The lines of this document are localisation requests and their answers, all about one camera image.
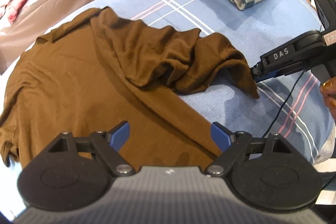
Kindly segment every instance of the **black circular disc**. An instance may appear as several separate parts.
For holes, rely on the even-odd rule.
[[[104,195],[109,177],[97,162],[69,153],[53,153],[38,165],[31,162],[17,186],[23,200],[46,211],[69,211]]]
[[[285,153],[241,163],[233,169],[231,183],[243,201],[271,212],[306,207],[321,190],[320,176],[314,168]]]

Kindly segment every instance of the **human hand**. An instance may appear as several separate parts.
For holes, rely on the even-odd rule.
[[[320,91],[323,96],[325,106],[328,107],[332,117],[336,120],[336,77],[333,77],[324,84],[321,84]]]

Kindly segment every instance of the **metal screw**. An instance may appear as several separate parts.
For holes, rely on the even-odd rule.
[[[207,171],[213,175],[219,175],[224,172],[224,168],[220,165],[210,165]]]
[[[115,169],[120,174],[127,174],[133,170],[133,168],[128,164],[120,164]]]

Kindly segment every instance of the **white stripe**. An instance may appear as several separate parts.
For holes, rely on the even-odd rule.
[[[320,19],[316,16],[316,14],[308,7],[308,5],[306,5],[303,0],[299,0],[299,2],[301,2],[310,12],[311,14],[315,17],[315,19],[317,20],[317,22],[322,26]]]
[[[186,6],[187,4],[189,4],[190,2],[193,2],[193,1],[194,1],[194,0],[188,1],[186,4],[183,4],[182,7]],[[163,19],[164,17],[166,17],[167,15],[170,15],[170,14],[173,13],[173,12],[175,12],[175,10],[172,10],[172,11],[170,11],[169,13],[165,14],[164,16],[159,17],[158,19],[154,20],[152,23],[148,24],[148,26],[150,26],[150,25],[152,25],[152,24],[158,22],[159,20]]]
[[[199,28],[202,32],[204,32],[206,35],[209,35],[209,33],[204,30],[200,25],[198,25],[195,21],[193,21],[190,17],[188,17],[186,14],[182,13],[180,10],[178,10],[175,6],[171,5],[169,2],[167,2],[166,0],[161,0],[163,1],[165,4],[167,4],[168,6],[172,7],[176,12],[178,12],[179,14],[181,14],[182,16],[184,16],[187,20],[189,20],[191,23],[193,23],[197,28]]]
[[[260,82],[262,85],[264,85],[265,87],[267,87],[276,97],[278,97],[282,102],[284,102],[285,100],[284,99],[282,99],[273,89],[271,89],[268,85],[266,85],[265,83],[263,83],[263,82]],[[292,108],[288,103],[286,103],[286,106],[287,107],[289,107],[289,108]],[[296,112],[295,112],[295,110],[293,110],[293,114],[295,115],[295,116],[297,116],[297,119],[304,125],[304,127],[306,128],[306,130],[307,130],[307,133],[308,133],[308,135],[311,137],[311,140],[313,141],[313,146],[314,146],[314,148],[315,148],[315,150],[316,150],[316,153],[318,154],[319,153],[319,150],[317,149],[317,147],[316,147],[316,145],[315,145],[315,142],[314,142],[314,138],[312,137],[312,135],[310,134],[310,131],[308,130],[308,127],[307,127],[307,125],[306,125],[306,123],[304,122],[304,121],[302,121],[302,119],[300,118],[300,116],[299,115],[296,115]]]
[[[258,87],[258,90],[260,90],[262,93],[264,93],[268,98],[270,98],[271,99],[271,101],[273,101],[278,107],[280,107],[280,105],[278,104],[278,102],[276,102],[271,96],[269,96],[264,90],[262,90],[261,88],[259,88]],[[287,114],[288,115],[288,112],[286,111],[286,110],[284,110],[284,109],[281,109],[281,111],[283,111],[285,114]],[[313,159],[313,163],[314,163],[314,157],[313,157],[313,151],[312,151],[312,148],[311,148],[311,144],[310,144],[310,141],[309,141],[309,139],[308,139],[308,136],[306,135],[306,133],[303,131],[303,129],[297,124],[297,122],[294,122],[294,124],[297,126],[297,128],[299,129],[299,130],[301,130],[302,131],[302,133],[306,136],[306,138],[307,138],[307,141],[308,141],[308,144],[309,144],[309,148],[310,148],[310,155],[311,155],[311,158]]]
[[[189,14],[191,17],[193,17],[195,20],[197,20],[199,23],[201,23],[204,27],[206,27],[210,32],[215,32],[213,29],[211,29],[208,25],[206,25],[202,20],[200,20],[198,17],[193,15],[191,12],[189,12],[187,9],[183,8],[181,5],[179,5],[176,1],[170,0],[172,3],[174,3],[177,7],[179,7],[181,10],[183,10],[185,13]]]

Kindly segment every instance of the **pink stripe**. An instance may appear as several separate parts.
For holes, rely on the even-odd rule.
[[[163,1],[160,1],[160,2],[156,3],[155,5],[153,5],[152,7],[148,8],[147,10],[141,12],[140,14],[137,14],[136,16],[132,17],[131,20],[134,20],[134,19],[137,18],[138,16],[140,16],[140,15],[144,14],[145,12],[151,10],[152,8],[154,8],[155,6],[159,5],[159,4],[162,3],[162,2],[163,2]]]
[[[294,103],[294,105],[291,107],[290,111],[288,112],[287,114],[287,117],[286,117],[286,120],[285,122],[283,123],[283,126],[279,129],[278,133],[280,134],[283,129],[285,128],[286,124],[287,124],[287,121],[289,119],[289,117],[291,116],[292,112],[294,111],[297,103],[299,102],[300,98],[301,98],[301,95],[302,95],[302,92],[305,90],[306,86],[308,85],[308,83],[310,82],[310,80],[313,78],[313,74],[310,75],[309,79],[307,80],[307,82],[303,85],[302,89],[300,90],[300,93]]]
[[[154,13],[155,11],[161,9],[162,7],[164,7],[164,6],[166,6],[166,5],[167,5],[167,3],[161,5],[159,8],[156,8],[155,10],[149,12],[148,14],[145,14],[144,16],[140,17],[139,19],[143,19],[144,17],[149,16],[150,14]]]
[[[291,123],[291,126],[290,126],[289,130],[288,130],[287,133],[284,135],[285,138],[286,138],[286,137],[289,135],[289,133],[291,132],[292,127],[293,127],[293,124],[294,124],[294,122],[295,122],[295,119],[298,117],[298,115],[299,115],[300,111],[302,110],[302,107],[303,107],[303,105],[304,105],[304,103],[305,103],[305,101],[306,101],[306,99],[307,99],[307,97],[308,97],[308,95],[309,95],[309,92],[313,89],[313,87],[316,85],[316,83],[317,83],[317,78],[315,78],[314,83],[311,85],[311,87],[310,87],[309,90],[307,91],[306,95],[303,97],[303,101],[302,101],[302,103],[301,103],[301,106],[300,106],[298,112],[296,113],[294,119],[292,120],[292,123]]]

